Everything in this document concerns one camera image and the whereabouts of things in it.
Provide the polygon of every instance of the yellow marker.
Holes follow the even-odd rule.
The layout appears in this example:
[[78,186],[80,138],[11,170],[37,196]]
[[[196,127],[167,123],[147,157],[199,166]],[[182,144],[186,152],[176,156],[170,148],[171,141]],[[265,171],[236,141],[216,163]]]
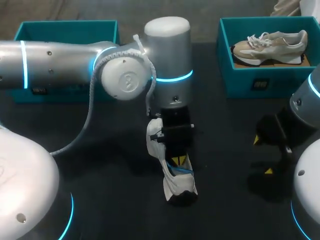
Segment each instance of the yellow marker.
[[177,166],[181,166],[185,163],[186,157],[187,157],[186,155],[176,156],[176,157],[173,157],[172,160],[175,162]]
[[254,143],[253,143],[253,145],[256,145],[256,143],[259,141],[259,137],[258,137],[258,135],[255,135],[255,139],[254,139]]
[[265,171],[264,174],[274,174],[274,171],[272,170],[272,168],[269,168],[267,171]]

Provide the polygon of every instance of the beige sneaker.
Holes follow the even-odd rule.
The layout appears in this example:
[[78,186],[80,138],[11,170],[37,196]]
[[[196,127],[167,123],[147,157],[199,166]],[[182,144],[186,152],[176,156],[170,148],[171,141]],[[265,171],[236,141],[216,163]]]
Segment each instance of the beige sneaker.
[[264,61],[273,59],[285,64],[301,64],[301,55],[308,45],[305,30],[299,33],[267,33],[259,38],[248,36],[247,41],[240,41],[231,48],[232,56],[250,66],[259,66]]

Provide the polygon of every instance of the shoe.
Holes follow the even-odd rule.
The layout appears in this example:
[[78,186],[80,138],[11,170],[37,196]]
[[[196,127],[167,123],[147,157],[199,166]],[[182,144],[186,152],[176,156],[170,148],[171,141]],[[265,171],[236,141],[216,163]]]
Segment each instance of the shoe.
[[248,36],[231,48],[232,56],[249,66],[260,66],[266,60],[276,60],[285,64],[301,64],[301,56],[308,45],[305,30],[299,33],[267,33],[259,38]]
[[165,199],[174,205],[190,205],[196,201],[198,192],[189,156],[186,156],[184,163],[179,167],[173,167],[166,161],[166,146],[150,139],[151,135],[161,135],[162,127],[161,118],[152,119],[149,122],[146,129],[147,150],[152,157],[159,160],[162,166]]

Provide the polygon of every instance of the black table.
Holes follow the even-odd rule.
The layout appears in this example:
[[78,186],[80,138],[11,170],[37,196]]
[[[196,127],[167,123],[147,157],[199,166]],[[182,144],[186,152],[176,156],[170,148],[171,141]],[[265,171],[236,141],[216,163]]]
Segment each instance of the black table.
[[[86,240],[294,239],[290,201],[266,202],[247,188],[252,162],[280,158],[277,148],[254,147],[253,140],[256,122],[285,100],[226,99],[215,49],[193,45],[190,112],[202,132],[192,159],[198,201],[166,203],[161,166],[146,149],[145,96],[97,103],[83,141],[56,158]],[[4,124],[50,152],[76,136],[87,114],[87,104],[15,105],[1,98]]]

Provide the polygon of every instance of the teal storage box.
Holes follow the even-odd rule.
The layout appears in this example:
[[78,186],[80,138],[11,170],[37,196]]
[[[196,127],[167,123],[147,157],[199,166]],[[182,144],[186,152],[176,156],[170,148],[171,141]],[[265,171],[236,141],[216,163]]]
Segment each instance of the teal storage box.
[[[298,33],[306,30],[305,55],[310,66],[235,68],[230,48],[259,37],[263,32]],[[221,18],[217,38],[217,59],[228,98],[290,97],[320,63],[320,26],[314,17]]]
[[[115,20],[92,21],[26,21],[20,25],[14,40],[59,42],[67,44],[92,44],[109,41],[119,44],[118,23]],[[37,94],[37,89],[14,89],[8,91],[16,103],[76,103],[89,99],[88,85],[65,88],[46,88],[46,94]],[[95,101],[112,98],[99,84],[95,88]]]

